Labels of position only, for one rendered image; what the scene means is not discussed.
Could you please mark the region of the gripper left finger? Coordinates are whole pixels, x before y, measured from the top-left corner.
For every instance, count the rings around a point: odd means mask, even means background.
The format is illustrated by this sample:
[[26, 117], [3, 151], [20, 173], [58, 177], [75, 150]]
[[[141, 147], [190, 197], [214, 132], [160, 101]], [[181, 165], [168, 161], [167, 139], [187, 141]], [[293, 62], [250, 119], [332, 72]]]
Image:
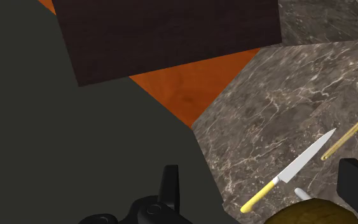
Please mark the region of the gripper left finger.
[[94, 214], [78, 224], [192, 224], [180, 215], [179, 169], [166, 165], [158, 195], [135, 200], [122, 220], [111, 214]]

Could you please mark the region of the brown wooden bowl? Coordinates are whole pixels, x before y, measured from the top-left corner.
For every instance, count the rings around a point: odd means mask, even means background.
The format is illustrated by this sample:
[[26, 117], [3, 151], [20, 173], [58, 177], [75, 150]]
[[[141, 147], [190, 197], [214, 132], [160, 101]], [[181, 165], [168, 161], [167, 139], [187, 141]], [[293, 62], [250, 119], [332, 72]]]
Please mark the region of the brown wooden bowl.
[[264, 224], [358, 224], [358, 218], [330, 200], [312, 198], [281, 209]]

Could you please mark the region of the thin golden stick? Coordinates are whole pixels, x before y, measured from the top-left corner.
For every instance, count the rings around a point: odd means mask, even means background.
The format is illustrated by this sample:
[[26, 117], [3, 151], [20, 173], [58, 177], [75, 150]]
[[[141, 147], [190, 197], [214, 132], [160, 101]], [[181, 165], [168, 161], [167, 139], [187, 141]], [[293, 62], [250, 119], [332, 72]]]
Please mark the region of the thin golden stick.
[[348, 141], [356, 132], [358, 131], [358, 122], [351, 127], [337, 142], [335, 142], [322, 156], [321, 160], [325, 161], [329, 158], [334, 152], [337, 151], [346, 141]]

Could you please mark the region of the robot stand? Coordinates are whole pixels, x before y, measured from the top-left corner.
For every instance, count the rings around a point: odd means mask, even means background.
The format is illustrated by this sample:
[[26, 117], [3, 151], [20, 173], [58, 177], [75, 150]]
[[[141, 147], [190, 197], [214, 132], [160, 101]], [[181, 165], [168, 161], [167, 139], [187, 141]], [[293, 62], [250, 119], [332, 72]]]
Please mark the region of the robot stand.
[[282, 41], [279, 0], [52, 0], [79, 86]]

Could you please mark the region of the yellow-handled kitchen knife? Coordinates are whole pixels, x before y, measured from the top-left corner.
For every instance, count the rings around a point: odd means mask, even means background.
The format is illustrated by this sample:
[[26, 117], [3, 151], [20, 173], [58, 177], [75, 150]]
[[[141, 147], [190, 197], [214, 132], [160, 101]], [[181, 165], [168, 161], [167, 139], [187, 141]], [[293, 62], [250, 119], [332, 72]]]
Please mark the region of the yellow-handled kitchen knife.
[[269, 183], [267, 183], [258, 193], [251, 197], [241, 208], [241, 213], [252, 211], [254, 204], [259, 202], [275, 185], [280, 181], [288, 183], [297, 173], [315, 156], [315, 154], [325, 145], [334, 134], [336, 128], [325, 133], [312, 143], [305, 151], [296, 157], [287, 167], [278, 173]]

